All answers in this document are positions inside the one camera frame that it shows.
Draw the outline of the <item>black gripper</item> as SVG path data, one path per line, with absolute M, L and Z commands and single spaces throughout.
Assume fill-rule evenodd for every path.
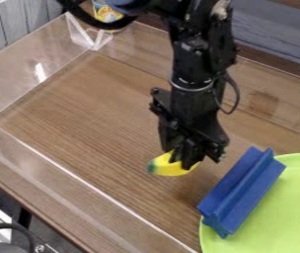
M 167 162 L 178 162 L 182 170 L 190 170 L 203 157 L 218 163 L 229 143 L 217 119 L 223 88 L 191 92 L 154 87 L 149 93 L 159 147 L 163 152 L 171 150 Z

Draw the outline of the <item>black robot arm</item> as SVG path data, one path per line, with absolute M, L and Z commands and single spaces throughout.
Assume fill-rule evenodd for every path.
M 105 23 L 82 8 L 82 0 L 55 0 L 83 23 L 101 30 L 125 28 L 145 13 L 165 21 L 171 48 L 167 90 L 150 89 L 149 110 L 155 114 L 162 165 L 149 170 L 163 175 L 173 165 L 189 171 L 205 158 L 218 162 L 229 138 L 217 115 L 226 85 L 236 81 L 228 74 L 236 63 L 237 47 L 232 33 L 232 0 L 105 0 L 122 18 Z

